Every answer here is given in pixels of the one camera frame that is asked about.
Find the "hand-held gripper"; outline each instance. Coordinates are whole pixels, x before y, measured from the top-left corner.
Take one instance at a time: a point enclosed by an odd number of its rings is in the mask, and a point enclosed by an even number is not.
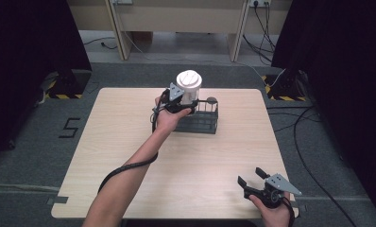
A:
[[[184,90],[180,89],[174,83],[170,83],[170,87],[162,93],[160,109],[165,108],[168,112],[174,114],[182,111],[183,109],[190,108],[190,114],[193,114],[195,112],[198,99],[193,100],[190,104],[181,104],[184,93]]]
[[[288,182],[281,174],[274,174],[270,176],[266,174],[259,167],[256,167],[256,174],[265,180],[264,190],[258,190],[253,187],[247,186],[240,176],[238,176],[238,184],[244,189],[244,198],[249,200],[250,195],[254,195],[259,198],[262,203],[270,208],[277,208],[282,203],[284,198],[283,192],[290,192],[296,195],[302,195],[300,191],[297,190],[290,182]]]

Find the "table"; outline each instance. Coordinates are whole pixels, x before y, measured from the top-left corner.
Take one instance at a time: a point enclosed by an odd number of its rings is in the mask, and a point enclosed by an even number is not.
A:
[[[154,98],[163,90],[100,91],[59,192],[67,202],[54,204],[53,217],[85,218],[102,180],[150,135]],[[259,218],[243,198],[238,175],[259,189],[264,180],[255,175],[256,166],[288,179],[261,92],[199,91],[200,99],[209,96],[219,102],[216,134],[172,132],[125,218]]]
[[[117,5],[106,0],[122,60],[131,49],[129,31],[226,33],[231,61],[236,61],[248,0],[134,0]]]

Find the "gray floor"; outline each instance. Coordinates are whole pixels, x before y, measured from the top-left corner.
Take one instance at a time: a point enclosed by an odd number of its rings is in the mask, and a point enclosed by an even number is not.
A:
[[[112,32],[81,31],[85,43]],[[248,36],[259,45],[262,37]],[[175,75],[194,69],[204,77],[204,87],[260,89],[282,153],[288,176],[303,196],[297,197],[300,216],[294,226],[351,226],[343,213],[320,189],[299,158],[319,183],[337,200],[357,226],[376,226],[376,210],[352,169],[340,159],[332,137],[318,112],[309,111],[297,126],[296,150],[293,124],[313,103],[274,101],[265,95],[260,76],[279,73],[242,43],[238,63],[230,62],[226,36],[219,34],[155,33],[153,44],[138,44],[128,61],[121,61],[107,39],[86,45],[93,74],[82,99],[47,99],[26,121],[16,149],[0,152],[0,226],[80,226],[80,219],[55,219],[50,215],[56,197],[83,132],[94,99],[102,87],[163,87]],[[66,120],[78,117],[71,127],[74,138],[61,139]],[[128,226],[263,226],[259,220],[242,221],[131,221]]]

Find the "black wire basket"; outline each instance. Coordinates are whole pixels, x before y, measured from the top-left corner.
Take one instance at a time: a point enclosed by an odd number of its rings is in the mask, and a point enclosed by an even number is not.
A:
[[[215,134],[217,130],[218,102],[214,97],[199,100],[194,114],[184,116],[175,131]]]

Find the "wire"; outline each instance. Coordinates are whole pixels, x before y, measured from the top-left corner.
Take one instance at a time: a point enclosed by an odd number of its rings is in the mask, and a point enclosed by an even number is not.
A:
[[[159,112],[160,112],[161,100],[162,100],[162,98],[164,96],[165,96],[165,91],[162,92],[162,95],[161,95],[161,98],[160,98],[160,100],[158,102],[158,105],[156,106],[156,109],[154,110],[154,114],[152,115],[152,132],[156,130],[156,121],[157,121],[157,118],[158,118],[158,115],[159,115]],[[128,164],[128,165],[120,166],[120,167],[116,168],[115,170],[113,170],[111,173],[109,173],[106,176],[106,178],[100,184],[97,193],[99,193],[102,190],[103,186],[113,176],[115,176],[115,175],[117,175],[117,174],[119,174],[121,172],[124,172],[126,170],[132,169],[132,168],[149,165],[149,164],[151,164],[151,163],[153,163],[153,162],[156,161],[156,159],[158,158],[158,155],[159,155],[159,152],[156,152],[156,154],[152,158],[150,158],[149,160],[145,160],[145,161],[142,161],[140,163],[132,163],[132,164]]]
[[[115,49],[115,48],[117,48],[117,46],[115,46],[115,47],[109,47],[109,46],[107,46],[105,43],[100,43],[103,47],[106,47],[106,48],[108,48],[108,49]]]
[[[267,51],[267,52],[274,53],[274,48],[275,48],[275,45],[271,41],[271,38],[270,38],[270,35],[269,35],[269,30],[268,30],[268,24],[269,24],[269,21],[270,21],[270,5],[268,4],[268,2],[265,2],[265,26],[264,26],[261,18],[259,17],[258,11],[256,10],[257,8],[258,8],[258,1],[255,1],[254,2],[255,15],[258,18],[258,21],[259,21],[259,24],[261,25],[262,31],[264,32],[264,35],[263,35],[263,38],[262,38],[262,41],[261,41],[261,45],[260,45],[260,47],[256,47],[253,44],[248,43],[248,40],[246,38],[244,38],[244,39],[247,41],[248,45],[256,53],[259,54],[259,60],[261,61],[261,63],[263,63],[265,65],[270,65],[272,60],[267,58],[265,55],[262,54],[262,51],[265,51],[264,49],[262,49],[262,46],[263,46],[265,40],[268,41],[268,43],[270,44],[270,48],[271,48],[271,51]]]
[[[266,85],[267,87],[273,87],[274,84],[276,84],[276,82],[279,80],[280,76],[285,72],[285,69],[283,69],[276,77],[276,80],[274,80],[274,82],[271,84],[271,85]]]
[[[306,117],[306,119],[307,119],[307,120],[310,120],[310,121],[314,121],[314,122],[322,122],[321,120],[320,120],[320,121],[317,121],[317,120],[311,119],[311,118],[309,118],[309,117]],[[289,126],[285,126],[285,127],[280,128],[280,129],[274,130],[274,132],[283,131],[283,130],[285,130],[285,129],[289,129],[289,128],[293,127],[293,126],[295,126],[295,123],[294,123],[294,124],[291,124],[291,125],[289,125]]]
[[[99,39],[91,40],[91,41],[89,41],[89,42],[87,42],[87,43],[84,43],[84,44],[91,44],[91,43],[93,43],[93,42],[95,42],[95,41],[109,40],[109,39],[115,39],[115,38],[114,38],[114,37],[103,37],[103,38],[99,38]]]
[[[299,114],[294,114],[294,113],[269,113],[269,115],[293,115],[293,116],[299,116]],[[302,118],[306,119],[306,120],[313,121],[313,122],[323,122],[321,120],[314,120],[314,119],[312,119],[311,116],[314,116],[314,115],[316,115],[316,113],[312,114],[312,115],[309,115],[309,116],[303,116]]]
[[[273,109],[306,109],[306,108],[311,108],[313,106],[292,106],[292,107],[267,107],[268,110],[273,110]]]
[[[282,198],[282,204],[284,204],[289,211],[289,223],[288,227],[292,227],[294,225],[295,221],[295,214],[294,214],[294,209],[292,208],[291,201],[287,199],[286,197]]]
[[[266,55],[264,55],[264,54],[262,53],[262,49],[261,49],[261,48],[255,46],[254,44],[251,44],[251,43],[248,41],[248,39],[247,39],[247,37],[246,37],[245,35],[243,35],[242,37],[244,38],[244,40],[247,42],[247,44],[249,45],[249,47],[250,47],[255,53],[257,53],[258,55],[261,55],[263,58],[265,58],[265,59],[267,59],[268,61],[271,62],[271,59],[268,58]]]
[[[334,199],[334,197],[320,184],[320,182],[316,179],[316,177],[312,174],[311,170],[309,167],[306,165],[305,161],[303,160],[302,154],[299,151],[299,145],[298,145],[298,140],[297,140],[297,125],[302,119],[302,117],[311,109],[314,107],[310,107],[306,109],[297,119],[294,125],[294,143],[295,143],[295,148],[297,150],[298,156],[300,158],[300,161],[302,162],[303,166],[305,167],[306,171],[309,173],[311,178],[315,181],[315,183],[320,187],[321,190],[330,198],[330,200],[341,210],[341,212],[345,215],[345,217],[348,219],[348,221],[352,224],[352,226],[356,227],[355,223],[353,220],[350,218],[350,216],[345,212],[345,210],[341,207],[341,205]]]

